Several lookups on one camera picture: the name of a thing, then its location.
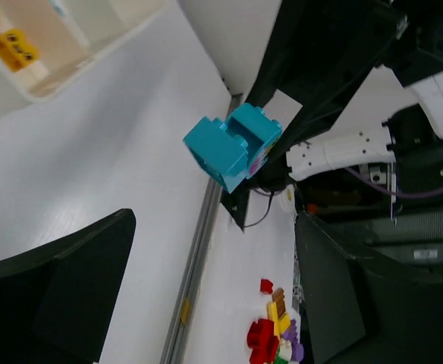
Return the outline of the teal lego brick stack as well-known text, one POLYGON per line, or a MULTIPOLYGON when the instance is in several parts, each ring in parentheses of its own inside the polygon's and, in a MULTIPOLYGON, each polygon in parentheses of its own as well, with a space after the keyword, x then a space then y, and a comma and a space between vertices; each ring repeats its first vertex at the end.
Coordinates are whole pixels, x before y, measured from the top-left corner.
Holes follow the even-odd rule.
POLYGON ((202 118, 183 139, 198 165, 228 193, 247 175, 247 148, 224 122, 202 118))

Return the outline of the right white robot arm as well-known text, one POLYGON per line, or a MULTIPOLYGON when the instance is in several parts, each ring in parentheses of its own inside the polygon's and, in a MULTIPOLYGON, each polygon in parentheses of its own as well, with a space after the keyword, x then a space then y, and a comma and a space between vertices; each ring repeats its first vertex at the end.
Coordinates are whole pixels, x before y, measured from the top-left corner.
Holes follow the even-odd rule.
POLYGON ((300 110, 261 180, 394 162, 443 142, 443 1, 283 1, 247 100, 300 110))

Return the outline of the large white divided container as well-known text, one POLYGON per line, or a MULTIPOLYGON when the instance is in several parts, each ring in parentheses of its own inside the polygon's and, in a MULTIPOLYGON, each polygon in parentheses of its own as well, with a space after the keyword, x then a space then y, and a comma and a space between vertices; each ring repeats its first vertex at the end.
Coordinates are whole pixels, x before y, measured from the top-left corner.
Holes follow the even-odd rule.
POLYGON ((144 30, 164 1, 0 1, 0 34, 21 30, 39 60, 11 72, 0 59, 0 117, 51 98, 144 30))

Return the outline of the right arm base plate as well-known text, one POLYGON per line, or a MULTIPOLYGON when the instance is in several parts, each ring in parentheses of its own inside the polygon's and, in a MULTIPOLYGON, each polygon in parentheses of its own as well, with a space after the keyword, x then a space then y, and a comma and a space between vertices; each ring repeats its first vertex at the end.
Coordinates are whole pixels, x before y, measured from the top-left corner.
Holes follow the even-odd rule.
POLYGON ((253 228, 263 222, 270 212, 274 198, 282 194, 289 186, 297 189, 296 183, 296 181, 289 177, 275 180, 245 180, 233 192, 224 191, 222 193, 221 205, 228 212, 234 223, 244 232, 247 228, 253 228), (258 221, 247 224, 246 219, 251 193, 267 197, 268 204, 264 215, 258 221))

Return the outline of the yellow square lego brick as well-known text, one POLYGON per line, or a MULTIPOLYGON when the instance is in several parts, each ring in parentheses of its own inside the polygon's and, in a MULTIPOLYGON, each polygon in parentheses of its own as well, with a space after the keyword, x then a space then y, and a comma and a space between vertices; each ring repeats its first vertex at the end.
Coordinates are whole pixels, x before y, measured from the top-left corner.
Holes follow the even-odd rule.
POLYGON ((13 28, 0 34, 0 59, 15 73, 38 61, 39 52, 21 30, 13 28))

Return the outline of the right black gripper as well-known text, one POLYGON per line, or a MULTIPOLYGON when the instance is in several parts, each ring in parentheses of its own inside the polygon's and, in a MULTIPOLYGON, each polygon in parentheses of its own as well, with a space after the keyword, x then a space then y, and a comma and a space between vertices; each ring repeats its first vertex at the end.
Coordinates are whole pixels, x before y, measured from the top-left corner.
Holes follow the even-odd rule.
POLYGON ((407 25, 388 1, 283 1, 246 102, 280 91, 300 110, 269 153, 264 178, 289 173, 286 152, 329 130, 407 25))

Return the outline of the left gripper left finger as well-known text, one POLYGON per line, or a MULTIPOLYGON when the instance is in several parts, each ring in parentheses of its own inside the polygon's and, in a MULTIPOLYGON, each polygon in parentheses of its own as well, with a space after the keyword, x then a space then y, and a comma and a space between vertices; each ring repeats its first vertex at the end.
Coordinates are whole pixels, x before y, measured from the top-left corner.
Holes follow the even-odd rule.
POLYGON ((131 209, 0 261, 0 363, 98 363, 136 230, 131 209))

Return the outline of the teal arched lego brick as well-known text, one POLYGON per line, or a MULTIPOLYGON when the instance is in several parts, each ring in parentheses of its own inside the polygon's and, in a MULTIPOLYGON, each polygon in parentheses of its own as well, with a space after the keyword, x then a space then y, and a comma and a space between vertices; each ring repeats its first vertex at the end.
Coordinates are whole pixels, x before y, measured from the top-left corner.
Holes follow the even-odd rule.
POLYGON ((243 139, 247 151, 246 179, 253 177, 266 163, 268 153, 282 134, 278 121, 265 115, 262 108, 244 103, 228 116, 227 132, 231 137, 243 139))

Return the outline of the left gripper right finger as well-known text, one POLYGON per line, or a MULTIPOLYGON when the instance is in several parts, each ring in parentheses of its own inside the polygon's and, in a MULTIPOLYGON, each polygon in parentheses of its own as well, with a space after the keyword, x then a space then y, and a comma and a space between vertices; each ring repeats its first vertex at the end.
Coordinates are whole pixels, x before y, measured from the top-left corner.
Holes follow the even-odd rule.
POLYGON ((300 213, 295 243, 317 363, 443 363, 443 275, 300 213))

